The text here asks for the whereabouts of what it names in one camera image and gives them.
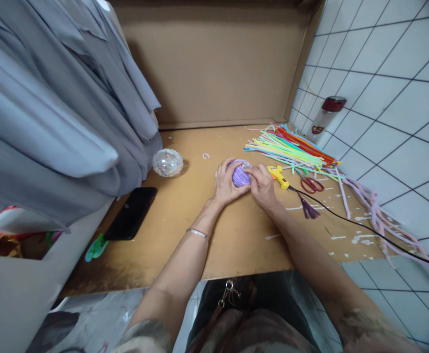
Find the forearm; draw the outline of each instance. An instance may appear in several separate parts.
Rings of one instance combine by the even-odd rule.
[[[291,258],[329,314],[357,307],[375,307],[374,303],[280,203],[267,210],[288,245]]]
[[[182,324],[185,308],[200,281],[208,252],[208,239],[223,205],[208,200],[191,228],[207,235],[207,239],[186,232],[174,253],[155,279],[138,306],[128,328],[143,320],[160,320],[173,342]]]
[[[152,287],[171,293],[179,299],[189,299],[200,281],[208,252],[208,240],[223,205],[209,199],[190,228],[207,235],[203,238],[192,232],[185,233],[169,261]]]

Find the white tiled wall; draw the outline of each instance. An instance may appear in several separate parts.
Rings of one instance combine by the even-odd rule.
[[[324,98],[347,98],[321,148],[379,193],[429,254],[429,0],[328,0],[290,123],[311,127]],[[429,349],[429,271],[398,258],[344,264],[382,311]]]

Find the silver bracelet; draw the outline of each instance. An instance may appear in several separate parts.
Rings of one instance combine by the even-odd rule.
[[[206,234],[204,234],[204,233],[202,233],[202,232],[199,232],[199,231],[197,231],[197,230],[195,230],[195,229],[188,228],[188,229],[187,229],[187,232],[189,232],[189,231],[191,231],[192,233],[195,233],[195,234],[197,234],[197,235],[199,235],[199,236],[202,236],[202,237],[203,237],[203,238],[205,238],[205,239],[208,239],[208,237],[206,236]]]

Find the scissors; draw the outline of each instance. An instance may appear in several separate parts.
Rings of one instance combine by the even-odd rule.
[[[316,192],[324,191],[324,185],[322,185],[319,181],[309,176],[306,176],[299,169],[296,169],[296,171],[301,177],[301,186],[303,187],[304,191],[309,194],[315,194]]]

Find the black power cord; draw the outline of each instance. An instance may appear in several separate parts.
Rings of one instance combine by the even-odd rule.
[[[362,225],[362,224],[360,224],[360,223],[357,223],[357,222],[354,222],[354,221],[350,221],[349,219],[347,219],[347,218],[345,218],[345,217],[339,216],[338,214],[336,214],[335,212],[333,212],[333,211],[331,211],[329,208],[327,208],[327,207],[326,207],[326,206],[325,206],[321,201],[319,201],[318,199],[315,199],[315,198],[314,198],[314,197],[312,197],[311,195],[309,195],[309,194],[307,194],[307,193],[304,193],[304,192],[302,192],[301,190],[295,189],[295,188],[294,188],[294,187],[292,187],[292,186],[289,186],[289,187],[288,187],[288,189],[293,190],[293,191],[296,191],[296,192],[298,192],[298,193],[300,193],[300,194],[303,194],[303,195],[305,195],[305,196],[309,197],[310,199],[313,199],[314,201],[316,201],[316,202],[318,202],[319,204],[321,204],[321,205],[322,205],[326,210],[328,210],[330,213],[332,213],[333,215],[337,216],[338,218],[341,218],[341,219],[343,219],[343,220],[345,220],[345,221],[347,221],[347,222],[350,222],[350,223],[356,224],[356,225],[358,225],[358,226],[364,227],[364,228],[366,228],[366,229],[368,229],[368,230],[372,231],[372,232],[373,232],[373,233],[375,233],[377,236],[380,236],[381,238],[383,238],[383,239],[384,239],[385,241],[387,241],[388,243],[390,243],[390,244],[392,244],[393,246],[397,247],[400,251],[403,251],[403,252],[405,252],[405,253],[409,254],[410,256],[415,257],[416,259],[419,259],[419,260],[421,260],[421,261],[423,261],[423,262],[429,263],[429,260],[424,259],[424,258],[422,258],[422,257],[420,257],[420,256],[417,256],[417,255],[412,254],[411,252],[407,251],[406,249],[404,249],[404,248],[402,248],[401,246],[399,246],[399,245],[397,245],[396,243],[394,243],[392,240],[389,240],[389,239],[388,239],[388,238],[386,238],[385,236],[383,236],[383,235],[379,234],[379,233],[378,233],[378,232],[376,232],[374,229],[371,229],[370,227],[365,226],[365,225]]]

